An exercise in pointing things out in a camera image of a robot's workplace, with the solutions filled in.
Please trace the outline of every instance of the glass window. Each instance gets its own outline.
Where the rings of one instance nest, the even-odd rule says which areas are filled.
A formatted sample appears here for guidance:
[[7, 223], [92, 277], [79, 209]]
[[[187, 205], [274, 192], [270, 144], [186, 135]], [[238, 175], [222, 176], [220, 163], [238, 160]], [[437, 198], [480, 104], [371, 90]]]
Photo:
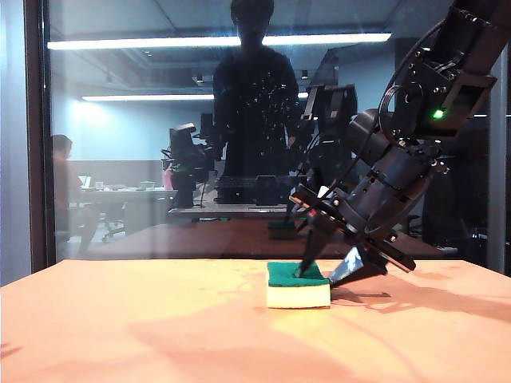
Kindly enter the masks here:
[[[450, 6], [47, 3], [58, 260], [298, 258], [307, 229], [296, 238], [283, 221], [291, 189], [305, 174], [317, 192], [341, 176], [348, 195], [370, 190], [366, 175], [383, 152], [351, 168], [364, 139], [349, 123], [380, 105], [410, 48]], [[388, 107], [398, 115], [408, 99], [396, 93]], [[441, 140], [438, 161], [451, 171], [395, 222], [441, 249], [418, 256], [486, 262], [474, 239], [488, 227], [489, 106], [478, 113], [457, 141]]]

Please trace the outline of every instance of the fluorescent light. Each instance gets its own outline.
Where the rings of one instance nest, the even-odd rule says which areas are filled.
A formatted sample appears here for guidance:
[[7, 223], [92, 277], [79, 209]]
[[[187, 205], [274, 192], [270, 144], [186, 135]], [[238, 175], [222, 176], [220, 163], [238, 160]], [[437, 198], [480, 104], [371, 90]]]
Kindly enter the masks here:
[[353, 44], [356, 42], [385, 42], [391, 34], [313, 34], [295, 36], [266, 36], [265, 45]]
[[[474, 117], [487, 117], [488, 115], [487, 114], [474, 114], [473, 116]], [[511, 114], [506, 114], [505, 116], [506, 117], [511, 117]]]
[[210, 101], [212, 94], [160, 94], [152, 96], [85, 96], [84, 101]]
[[[314, 45], [347, 44], [357, 42], [384, 42], [391, 34], [314, 34], [293, 36], [266, 36], [265, 45]], [[48, 49], [82, 50], [82, 49], [147, 49], [147, 48], [183, 48], [206, 46], [239, 46], [240, 38], [129, 38], [119, 40], [85, 40], [85, 41], [51, 41]]]

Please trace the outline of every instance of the white wall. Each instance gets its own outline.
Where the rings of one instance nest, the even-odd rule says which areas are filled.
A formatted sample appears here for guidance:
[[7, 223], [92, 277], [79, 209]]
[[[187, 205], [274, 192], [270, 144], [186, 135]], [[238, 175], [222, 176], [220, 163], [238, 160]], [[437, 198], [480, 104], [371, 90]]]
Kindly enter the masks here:
[[88, 102], [52, 93], [52, 134], [73, 141], [72, 160], [159, 160], [168, 130], [210, 113], [212, 102]]
[[393, 51], [340, 65], [339, 84], [355, 84], [359, 112], [377, 108], [385, 87], [394, 73], [394, 67]]
[[23, 2], [0, 1], [2, 285], [31, 272]]

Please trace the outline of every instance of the person sitting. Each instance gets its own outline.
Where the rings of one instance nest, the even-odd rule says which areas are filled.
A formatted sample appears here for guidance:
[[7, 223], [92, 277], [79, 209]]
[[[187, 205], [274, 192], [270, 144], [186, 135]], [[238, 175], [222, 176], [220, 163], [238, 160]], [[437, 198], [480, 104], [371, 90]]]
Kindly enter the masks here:
[[55, 231], [65, 233], [64, 240], [67, 241], [78, 227], [82, 227], [78, 254], [83, 255], [96, 232], [99, 211], [93, 205], [69, 209], [69, 202], [78, 201], [82, 185], [73, 165], [68, 161], [73, 141], [59, 134], [52, 137], [52, 144]]
[[231, 16], [241, 47], [228, 52], [215, 71], [212, 140], [224, 176], [282, 176], [302, 109], [289, 59], [263, 45], [273, 0], [233, 0]]

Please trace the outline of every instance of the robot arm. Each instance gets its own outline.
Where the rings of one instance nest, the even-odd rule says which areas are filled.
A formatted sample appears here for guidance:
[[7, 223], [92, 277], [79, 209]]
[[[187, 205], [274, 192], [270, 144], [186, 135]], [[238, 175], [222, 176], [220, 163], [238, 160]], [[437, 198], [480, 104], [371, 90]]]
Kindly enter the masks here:
[[[402, 69], [409, 66], [402, 83], [393, 86], [400, 69], [378, 109], [350, 123], [347, 144], [371, 170], [350, 194], [334, 183], [326, 198], [304, 186], [290, 197], [309, 211], [311, 230], [297, 276], [336, 231], [354, 248], [330, 277], [332, 286], [386, 274], [388, 262], [407, 272], [415, 268], [414, 260], [393, 246], [398, 239], [393, 227], [434, 175], [448, 172], [435, 141], [455, 139], [487, 99], [496, 82], [489, 71], [511, 37], [510, 14], [511, 0], [456, 0], [446, 20], [428, 33], [439, 30], [432, 48], [418, 45], [403, 61]], [[402, 97], [388, 113], [397, 93]]]

